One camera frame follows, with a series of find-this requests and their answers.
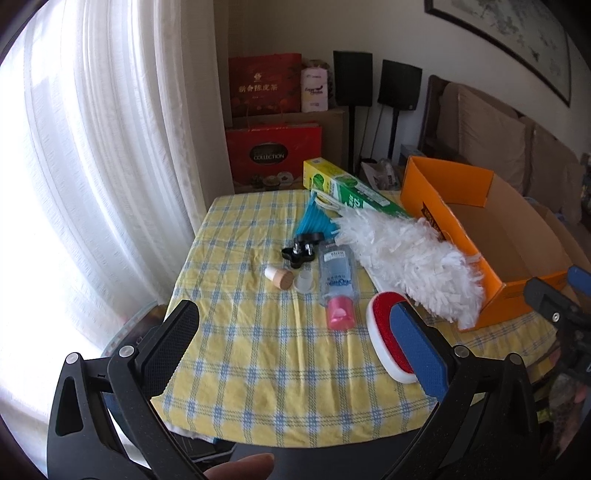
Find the orange cardboard box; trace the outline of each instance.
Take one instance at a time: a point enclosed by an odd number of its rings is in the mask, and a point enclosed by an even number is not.
[[[583,249],[579,246],[578,242],[570,234],[563,223],[556,218],[556,215],[553,214],[548,207],[545,207],[539,203],[532,206],[558,237],[558,240],[560,240],[560,243],[562,243],[564,251],[570,258],[570,262],[573,265],[582,268],[583,270],[591,272],[591,262],[589,262],[587,255],[585,255]],[[591,299],[588,298],[587,295],[583,294],[582,292],[575,292],[570,287],[570,285],[566,285],[566,287],[562,290],[562,293],[570,298],[573,302],[578,303],[584,311],[591,312]]]
[[[523,289],[532,277],[558,290],[566,285],[572,262],[560,240],[493,171],[410,157],[400,199],[409,215],[426,217],[466,255],[480,254],[485,300],[475,328],[530,312]]]

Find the framed painting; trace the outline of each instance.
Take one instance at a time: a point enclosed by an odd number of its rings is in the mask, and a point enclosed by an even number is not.
[[[425,12],[501,48],[570,106],[569,41],[541,0],[425,0]]]

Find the red sponge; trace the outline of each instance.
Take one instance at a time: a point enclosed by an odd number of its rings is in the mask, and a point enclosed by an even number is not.
[[[371,307],[379,334],[382,337],[388,352],[390,352],[393,360],[398,364],[401,370],[408,374],[412,374],[414,373],[413,369],[408,363],[407,358],[404,356],[402,349],[390,329],[390,311],[394,305],[401,301],[406,301],[402,295],[387,291],[376,295],[372,301]]]

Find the speaker stand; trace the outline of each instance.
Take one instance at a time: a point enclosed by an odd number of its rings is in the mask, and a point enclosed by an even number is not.
[[[390,130],[390,145],[388,146],[388,159],[392,160],[394,154],[394,141],[396,140],[396,128],[398,127],[398,114],[400,110],[394,108],[392,110],[392,129]]]
[[[347,171],[355,175],[355,105],[349,105],[349,162]]]

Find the sofa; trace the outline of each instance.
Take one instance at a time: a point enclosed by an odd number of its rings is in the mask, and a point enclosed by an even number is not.
[[[531,118],[487,93],[431,75],[418,149],[493,170],[539,205],[541,215],[546,209],[555,214],[591,258],[580,202],[585,166]]]

